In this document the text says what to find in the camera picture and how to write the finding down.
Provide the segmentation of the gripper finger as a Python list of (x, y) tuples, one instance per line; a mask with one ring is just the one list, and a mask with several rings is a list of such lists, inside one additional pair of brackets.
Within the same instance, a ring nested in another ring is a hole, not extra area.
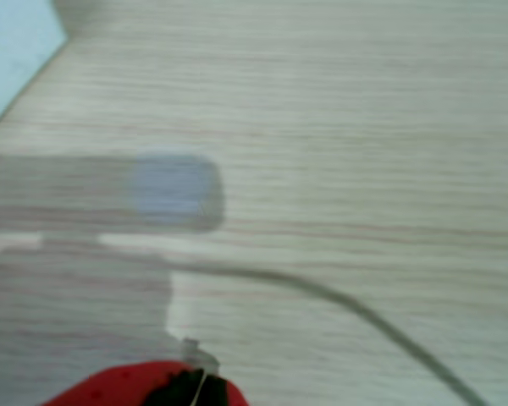
[(55, 406), (247, 405), (229, 380), (181, 361), (150, 361), (119, 365), (47, 400)]

